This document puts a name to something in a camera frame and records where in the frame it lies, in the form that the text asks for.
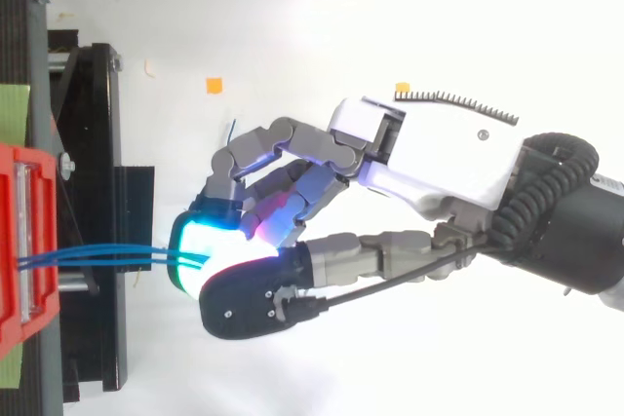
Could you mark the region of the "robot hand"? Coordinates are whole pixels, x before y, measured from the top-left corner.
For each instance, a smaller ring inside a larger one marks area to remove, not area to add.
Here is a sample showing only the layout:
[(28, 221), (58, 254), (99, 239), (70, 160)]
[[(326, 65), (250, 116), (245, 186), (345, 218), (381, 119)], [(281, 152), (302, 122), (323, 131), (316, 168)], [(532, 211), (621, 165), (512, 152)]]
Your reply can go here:
[[(170, 236), (171, 283), (225, 340), (280, 332), (334, 306), (318, 290), (439, 281), (483, 243), (521, 154), (515, 117), (442, 93), (345, 99), (325, 129), (290, 117), (216, 151)], [(405, 202), (433, 233), (301, 238), (351, 184)]]

